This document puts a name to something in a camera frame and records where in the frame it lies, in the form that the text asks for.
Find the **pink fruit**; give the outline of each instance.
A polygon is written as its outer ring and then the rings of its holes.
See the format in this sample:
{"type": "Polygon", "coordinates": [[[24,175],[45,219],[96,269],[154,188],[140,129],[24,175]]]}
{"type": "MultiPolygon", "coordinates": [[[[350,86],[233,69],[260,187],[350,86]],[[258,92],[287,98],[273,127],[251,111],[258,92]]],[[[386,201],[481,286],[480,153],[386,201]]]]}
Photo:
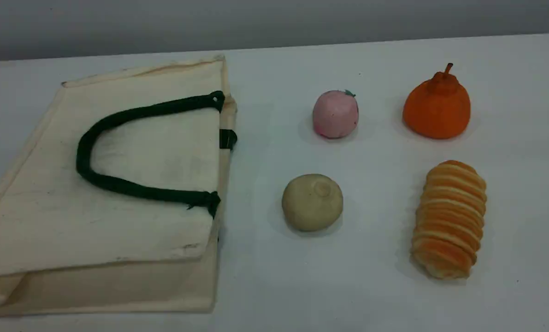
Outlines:
{"type": "Polygon", "coordinates": [[[341,138],[358,124],[358,103],[352,92],[328,91],[313,107],[313,130],[326,138],[341,138]]]}

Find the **bread roll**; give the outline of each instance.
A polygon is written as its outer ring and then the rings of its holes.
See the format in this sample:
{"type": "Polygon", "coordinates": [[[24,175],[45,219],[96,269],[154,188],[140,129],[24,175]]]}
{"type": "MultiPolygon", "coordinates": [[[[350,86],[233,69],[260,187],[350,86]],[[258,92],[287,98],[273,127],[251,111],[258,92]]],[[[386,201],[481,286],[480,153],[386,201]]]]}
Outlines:
{"type": "Polygon", "coordinates": [[[485,188],[474,168],[455,160],[428,172],[416,211],[412,254],[433,277],[469,277],[483,237],[485,188]]]}

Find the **table surface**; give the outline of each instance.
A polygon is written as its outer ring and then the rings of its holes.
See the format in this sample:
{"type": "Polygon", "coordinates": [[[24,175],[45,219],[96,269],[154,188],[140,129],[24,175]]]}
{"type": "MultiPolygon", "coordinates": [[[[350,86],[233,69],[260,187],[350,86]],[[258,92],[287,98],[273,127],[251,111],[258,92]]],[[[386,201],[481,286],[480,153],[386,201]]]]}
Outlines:
{"type": "MultiPolygon", "coordinates": [[[[0,62],[0,177],[59,83],[215,52],[0,62]]],[[[225,51],[239,105],[212,314],[0,319],[0,331],[549,331],[549,35],[225,51]],[[451,141],[401,123],[408,93],[448,62],[472,99],[451,141]],[[339,141],[310,128],[318,95],[356,93],[339,141]],[[429,279],[409,261],[425,174],[443,160],[487,181],[471,277],[429,279]],[[306,236],[283,222],[287,182],[318,172],[344,193],[342,220],[306,236]]]]}

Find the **toy fruit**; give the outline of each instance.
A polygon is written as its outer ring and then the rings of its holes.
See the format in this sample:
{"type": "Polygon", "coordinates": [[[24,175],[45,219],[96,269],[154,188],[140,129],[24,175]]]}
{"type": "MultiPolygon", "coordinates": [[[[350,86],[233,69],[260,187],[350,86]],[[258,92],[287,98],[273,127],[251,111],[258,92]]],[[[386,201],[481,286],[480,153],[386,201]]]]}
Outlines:
{"type": "Polygon", "coordinates": [[[462,162],[448,160],[426,176],[416,211],[412,255],[439,279],[468,278],[481,248],[485,181],[462,162]]]}
{"type": "Polygon", "coordinates": [[[417,86],[403,107],[403,121],[414,132],[435,139],[462,134],[471,117],[471,101],[465,88],[449,71],[434,74],[417,86]]]}
{"type": "Polygon", "coordinates": [[[352,92],[328,91],[313,107],[313,130],[326,138],[341,138],[358,124],[358,104],[352,92]]]}
{"type": "Polygon", "coordinates": [[[283,193],[287,222],[300,231],[319,231],[333,224],[344,209],[344,196],[333,179],[306,174],[291,180],[283,193]]]}

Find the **bag handle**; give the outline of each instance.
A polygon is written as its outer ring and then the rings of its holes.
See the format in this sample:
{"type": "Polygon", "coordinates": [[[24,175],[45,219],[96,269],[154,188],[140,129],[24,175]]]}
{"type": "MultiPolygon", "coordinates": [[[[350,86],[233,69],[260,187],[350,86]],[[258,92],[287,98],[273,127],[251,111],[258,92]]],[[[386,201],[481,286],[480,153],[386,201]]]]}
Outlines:
{"type": "MultiPolygon", "coordinates": [[[[107,130],[112,130],[133,120],[183,113],[194,111],[196,109],[214,108],[221,113],[224,101],[225,96],[223,92],[215,91],[209,95],[188,97],[175,101],[166,101],[147,107],[127,109],[126,111],[109,115],[96,122],[81,137],[76,153],[76,171],[82,178],[100,189],[149,200],[181,202],[188,204],[188,210],[194,208],[195,206],[202,206],[207,208],[209,214],[215,218],[217,207],[221,202],[221,198],[216,191],[209,193],[208,191],[172,190],[146,187],[145,185],[133,183],[131,181],[127,181],[126,179],[96,173],[91,167],[91,159],[92,150],[97,139],[107,130]]],[[[231,132],[233,135],[228,134],[228,137],[234,137],[234,140],[237,141],[236,133],[233,131],[231,132]]],[[[228,143],[227,145],[230,146],[229,148],[233,147],[233,144],[228,143]]]]}

